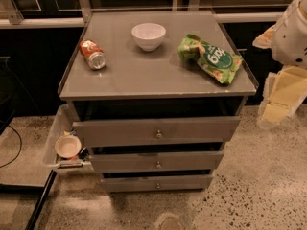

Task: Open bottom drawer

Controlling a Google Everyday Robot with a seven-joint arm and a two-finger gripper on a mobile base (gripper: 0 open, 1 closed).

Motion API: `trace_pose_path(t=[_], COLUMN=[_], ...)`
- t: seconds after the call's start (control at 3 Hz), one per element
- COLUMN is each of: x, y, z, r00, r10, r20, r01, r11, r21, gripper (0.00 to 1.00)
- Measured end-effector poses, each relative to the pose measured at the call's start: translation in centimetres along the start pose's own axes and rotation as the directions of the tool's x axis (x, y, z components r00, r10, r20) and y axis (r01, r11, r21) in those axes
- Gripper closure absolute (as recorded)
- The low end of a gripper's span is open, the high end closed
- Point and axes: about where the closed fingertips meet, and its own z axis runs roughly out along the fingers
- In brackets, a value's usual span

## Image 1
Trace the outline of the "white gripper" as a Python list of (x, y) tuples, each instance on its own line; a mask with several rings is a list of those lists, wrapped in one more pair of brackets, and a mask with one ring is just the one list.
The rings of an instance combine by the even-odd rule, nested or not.
[[(272, 47), (275, 26), (257, 36), (252, 45), (260, 49)], [(307, 70), (295, 66), (284, 67), (277, 74), (269, 73), (258, 110), (257, 125), (263, 129), (279, 126), (292, 117), (307, 97)]]

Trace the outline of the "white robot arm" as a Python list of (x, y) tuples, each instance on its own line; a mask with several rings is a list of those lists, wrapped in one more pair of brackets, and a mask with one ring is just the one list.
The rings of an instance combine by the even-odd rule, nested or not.
[(294, 0), (252, 45), (271, 49), (282, 64), (277, 74), (268, 74), (258, 111), (258, 126), (271, 129), (292, 117), (307, 96), (307, 0)]

